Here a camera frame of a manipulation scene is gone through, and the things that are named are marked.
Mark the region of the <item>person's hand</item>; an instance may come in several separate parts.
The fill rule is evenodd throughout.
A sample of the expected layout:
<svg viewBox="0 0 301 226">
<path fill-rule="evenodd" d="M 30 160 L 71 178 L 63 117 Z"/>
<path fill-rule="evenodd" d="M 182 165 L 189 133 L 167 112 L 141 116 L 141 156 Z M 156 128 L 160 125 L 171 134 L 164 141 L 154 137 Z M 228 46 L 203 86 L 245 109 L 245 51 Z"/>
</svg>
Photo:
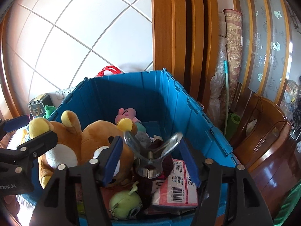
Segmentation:
<svg viewBox="0 0 301 226">
<path fill-rule="evenodd" d="M 20 211 L 20 204 L 16 199 L 16 195 L 8 195 L 3 198 L 4 205 L 8 211 L 12 214 L 13 217 L 18 219 L 17 214 Z"/>
</svg>

